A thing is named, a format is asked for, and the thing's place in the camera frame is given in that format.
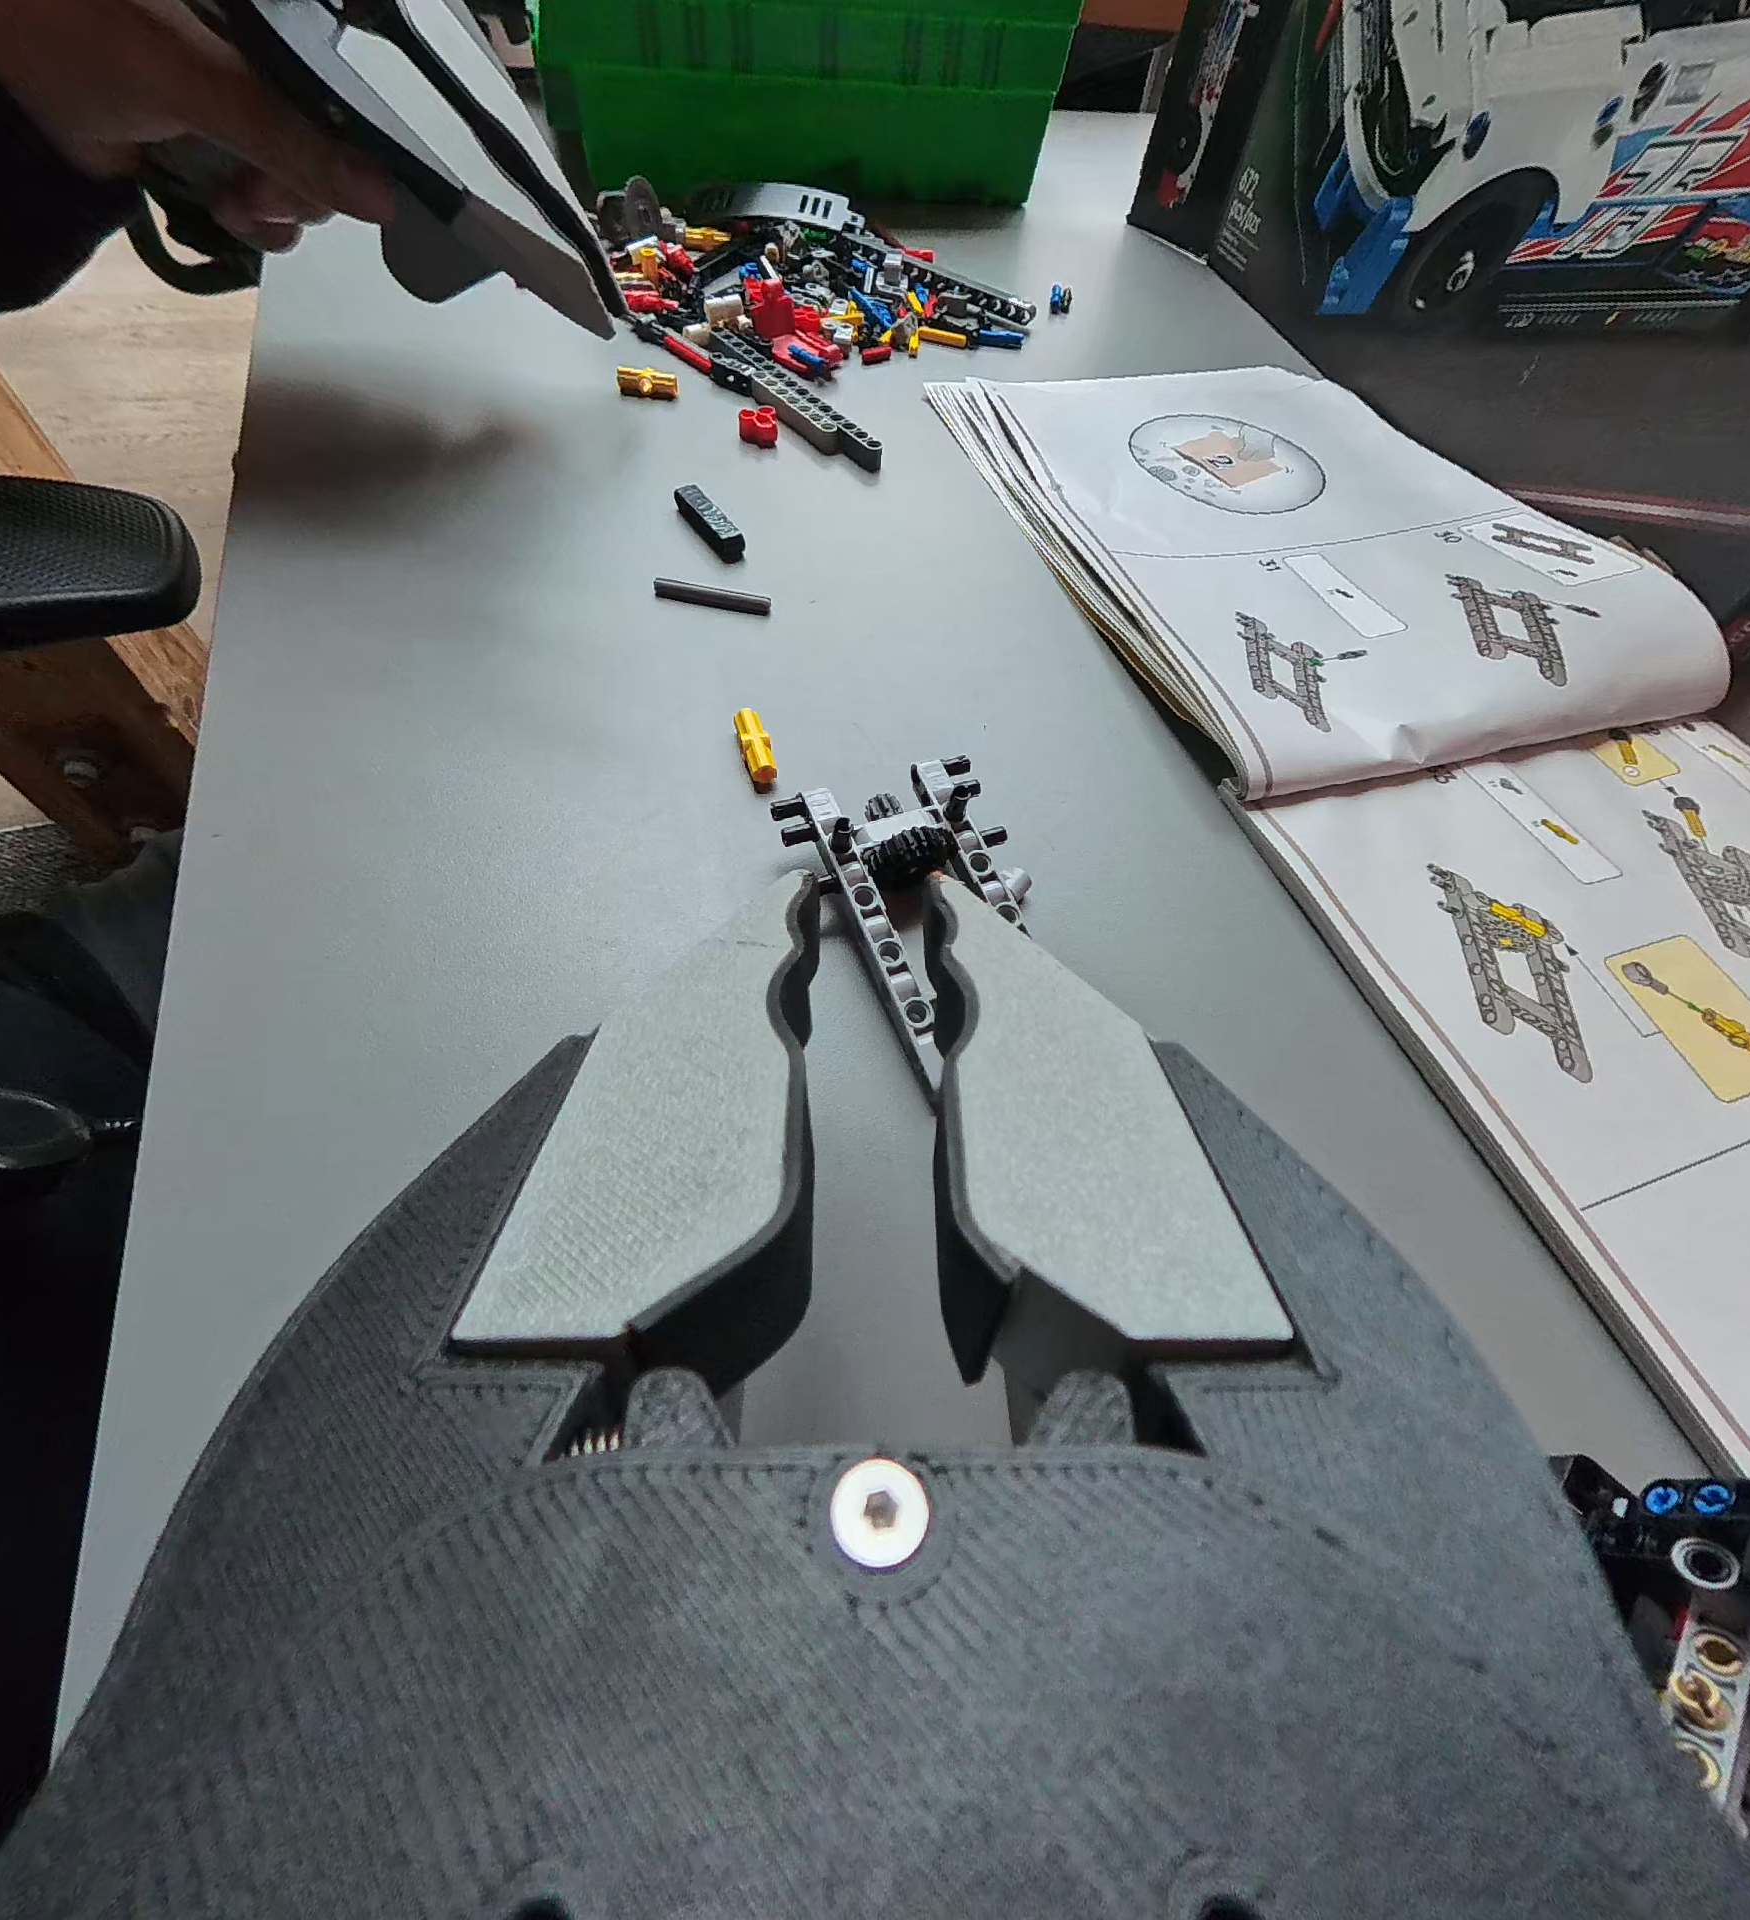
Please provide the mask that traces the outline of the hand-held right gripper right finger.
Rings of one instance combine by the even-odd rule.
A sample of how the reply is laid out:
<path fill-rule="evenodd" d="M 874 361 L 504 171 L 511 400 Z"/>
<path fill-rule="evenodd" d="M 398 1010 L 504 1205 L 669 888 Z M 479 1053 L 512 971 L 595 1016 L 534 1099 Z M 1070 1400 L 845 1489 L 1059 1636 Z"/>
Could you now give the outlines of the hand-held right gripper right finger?
<path fill-rule="evenodd" d="M 931 880 L 924 931 L 963 1379 L 1287 1354 L 1295 1322 L 1144 1026 L 954 880 Z"/>

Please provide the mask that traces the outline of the green plastic bin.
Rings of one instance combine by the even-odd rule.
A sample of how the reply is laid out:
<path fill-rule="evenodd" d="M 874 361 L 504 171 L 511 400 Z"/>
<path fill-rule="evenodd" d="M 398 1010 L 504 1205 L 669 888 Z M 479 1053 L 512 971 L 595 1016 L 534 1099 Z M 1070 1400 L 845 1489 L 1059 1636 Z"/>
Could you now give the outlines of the green plastic bin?
<path fill-rule="evenodd" d="M 1080 1 L 542 1 L 554 131 L 592 179 L 681 202 L 725 181 L 1016 206 Z"/>

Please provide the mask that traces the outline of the black lego car assembly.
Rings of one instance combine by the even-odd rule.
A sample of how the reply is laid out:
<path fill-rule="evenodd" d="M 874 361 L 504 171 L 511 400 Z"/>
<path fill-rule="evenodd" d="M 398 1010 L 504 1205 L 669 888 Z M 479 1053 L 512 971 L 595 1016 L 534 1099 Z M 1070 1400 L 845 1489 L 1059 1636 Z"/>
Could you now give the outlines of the black lego car assembly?
<path fill-rule="evenodd" d="M 1630 1489 L 1585 1453 L 1550 1468 L 1689 1775 L 1750 1842 L 1750 1477 Z"/>

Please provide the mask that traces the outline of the long dark grey lego beam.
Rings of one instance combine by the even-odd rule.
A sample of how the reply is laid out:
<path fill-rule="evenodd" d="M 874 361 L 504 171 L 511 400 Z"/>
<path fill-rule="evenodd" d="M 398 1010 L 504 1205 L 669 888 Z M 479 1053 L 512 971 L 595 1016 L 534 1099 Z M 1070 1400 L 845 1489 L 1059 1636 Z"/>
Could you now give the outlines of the long dark grey lego beam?
<path fill-rule="evenodd" d="M 819 382 L 790 371 L 766 352 L 726 340 L 706 347 L 712 377 L 736 396 L 774 410 L 777 419 L 822 454 L 845 457 L 865 472 L 884 467 L 884 442 L 834 407 Z"/>

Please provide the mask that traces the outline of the pile of lego pieces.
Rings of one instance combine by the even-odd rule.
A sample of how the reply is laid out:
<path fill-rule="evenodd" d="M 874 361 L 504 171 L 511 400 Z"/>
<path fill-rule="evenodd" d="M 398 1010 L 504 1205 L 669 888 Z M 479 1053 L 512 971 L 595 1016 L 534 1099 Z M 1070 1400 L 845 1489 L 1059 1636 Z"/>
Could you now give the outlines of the pile of lego pieces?
<path fill-rule="evenodd" d="M 832 188 L 725 183 L 674 211 L 633 175 L 592 220 L 633 332 L 735 390 L 757 367 L 822 382 L 923 343 L 1016 350 L 1037 320 L 1033 299 L 898 243 Z"/>

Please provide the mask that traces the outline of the lego set box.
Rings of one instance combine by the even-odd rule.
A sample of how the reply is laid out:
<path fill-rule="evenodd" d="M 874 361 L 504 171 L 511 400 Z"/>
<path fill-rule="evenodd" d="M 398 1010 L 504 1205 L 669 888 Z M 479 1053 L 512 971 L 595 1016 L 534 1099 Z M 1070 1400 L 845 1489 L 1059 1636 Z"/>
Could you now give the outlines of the lego set box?
<path fill-rule="evenodd" d="M 1128 220 L 1750 660 L 1750 3 L 1193 3 Z"/>

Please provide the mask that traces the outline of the grey lego frame assembly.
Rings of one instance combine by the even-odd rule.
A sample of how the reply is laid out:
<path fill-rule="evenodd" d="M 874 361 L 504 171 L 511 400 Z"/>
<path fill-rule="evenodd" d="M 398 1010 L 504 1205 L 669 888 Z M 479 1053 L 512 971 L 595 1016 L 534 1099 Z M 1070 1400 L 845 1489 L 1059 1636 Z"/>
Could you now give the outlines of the grey lego frame assembly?
<path fill-rule="evenodd" d="M 881 792 L 861 812 L 816 786 L 777 798 L 769 816 L 790 850 L 814 848 L 826 892 L 842 900 L 863 965 L 898 1036 L 917 1082 L 938 1101 L 942 1053 L 937 1043 L 937 992 L 895 917 L 895 906 L 931 875 L 942 874 L 995 908 L 1006 924 L 1026 924 L 1033 888 L 1020 867 L 1000 863 L 1006 827 L 982 827 L 973 805 L 985 784 L 967 753 L 911 764 L 912 801 Z"/>

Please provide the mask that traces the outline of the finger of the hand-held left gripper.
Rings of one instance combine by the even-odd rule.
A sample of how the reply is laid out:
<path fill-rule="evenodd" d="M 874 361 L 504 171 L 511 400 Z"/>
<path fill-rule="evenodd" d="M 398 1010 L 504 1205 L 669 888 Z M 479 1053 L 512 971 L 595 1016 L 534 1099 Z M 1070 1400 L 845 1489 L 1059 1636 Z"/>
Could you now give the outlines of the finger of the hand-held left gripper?
<path fill-rule="evenodd" d="M 398 1 L 395 16 L 431 88 L 424 137 L 466 190 L 450 228 L 456 242 L 556 312 L 623 312 L 599 228 L 476 14 L 454 1 Z"/>
<path fill-rule="evenodd" d="M 408 59 L 408 29 L 396 18 L 396 6 L 234 1 L 222 6 L 222 34 L 264 84 L 319 131 L 386 173 L 393 217 L 384 228 L 398 217 L 398 196 L 407 192 L 431 217 L 452 229 L 468 202 L 464 186 L 424 134 L 378 89 L 376 78 L 354 64 L 347 45 L 349 35 L 382 42 L 407 61 L 432 100 L 423 71 Z M 602 340 L 610 340 L 624 322 L 624 309 L 553 312 Z"/>

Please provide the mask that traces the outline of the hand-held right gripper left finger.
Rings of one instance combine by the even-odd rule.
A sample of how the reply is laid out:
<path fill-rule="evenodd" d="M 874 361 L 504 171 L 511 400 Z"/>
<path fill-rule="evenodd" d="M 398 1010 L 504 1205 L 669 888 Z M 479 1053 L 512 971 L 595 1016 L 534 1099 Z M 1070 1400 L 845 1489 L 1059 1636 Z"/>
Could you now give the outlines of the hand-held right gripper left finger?
<path fill-rule="evenodd" d="M 491 1236 L 448 1348 L 741 1387 L 804 1317 L 814 1154 L 810 874 L 601 1021 Z"/>

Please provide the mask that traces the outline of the person's left hand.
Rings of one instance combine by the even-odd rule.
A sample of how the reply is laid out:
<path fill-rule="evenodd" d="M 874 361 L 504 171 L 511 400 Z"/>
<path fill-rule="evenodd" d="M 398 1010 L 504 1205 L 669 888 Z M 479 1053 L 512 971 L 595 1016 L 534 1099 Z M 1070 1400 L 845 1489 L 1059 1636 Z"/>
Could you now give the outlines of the person's left hand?
<path fill-rule="evenodd" d="M 334 214 L 382 228 L 382 168 L 320 131 L 188 6 L 0 1 L 0 88 L 80 171 L 132 175 L 145 150 L 197 137 L 233 155 L 221 228 L 285 251 Z"/>

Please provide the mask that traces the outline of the lego instruction booklet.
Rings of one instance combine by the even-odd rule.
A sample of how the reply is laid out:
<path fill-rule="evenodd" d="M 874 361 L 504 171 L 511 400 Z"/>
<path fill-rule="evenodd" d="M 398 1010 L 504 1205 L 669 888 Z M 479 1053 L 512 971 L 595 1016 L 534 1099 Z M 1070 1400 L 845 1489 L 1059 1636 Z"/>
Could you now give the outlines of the lego instruction booklet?
<path fill-rule="evenodd" d="M 1750 1475 L 1750 743 L 1671 572 L 1280 367 L 929 382 L 1696 1450 Z"/>

